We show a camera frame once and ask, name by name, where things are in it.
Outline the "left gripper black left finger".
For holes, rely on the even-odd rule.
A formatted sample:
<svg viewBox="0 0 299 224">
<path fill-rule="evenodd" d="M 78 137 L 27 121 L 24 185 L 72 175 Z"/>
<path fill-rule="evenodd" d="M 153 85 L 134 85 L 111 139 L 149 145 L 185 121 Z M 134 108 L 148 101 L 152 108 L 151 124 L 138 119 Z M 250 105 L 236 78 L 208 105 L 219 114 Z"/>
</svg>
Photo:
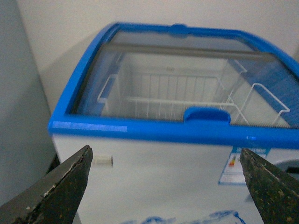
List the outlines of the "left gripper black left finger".
<svg viewBox="0 0 299 224">
<path fill-rule="evenodd" d="M 84 146 L 0 207 L 2 224 L 71 224 L 85 193 L 93 151 Z"/>
</svg>

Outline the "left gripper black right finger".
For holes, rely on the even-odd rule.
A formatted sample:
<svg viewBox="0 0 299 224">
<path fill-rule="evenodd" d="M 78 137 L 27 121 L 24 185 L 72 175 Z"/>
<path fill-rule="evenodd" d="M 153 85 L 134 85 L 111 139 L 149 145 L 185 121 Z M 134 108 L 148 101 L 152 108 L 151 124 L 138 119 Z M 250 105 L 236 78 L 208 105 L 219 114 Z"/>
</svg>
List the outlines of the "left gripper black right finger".
<svg viewBox="0 0 299 224">
<path fill-rule="evenodd" d="M 299 181 L 245 148 L 240 163 L 246 186 L 265 224 L 299 222 Z"/>
</svg>

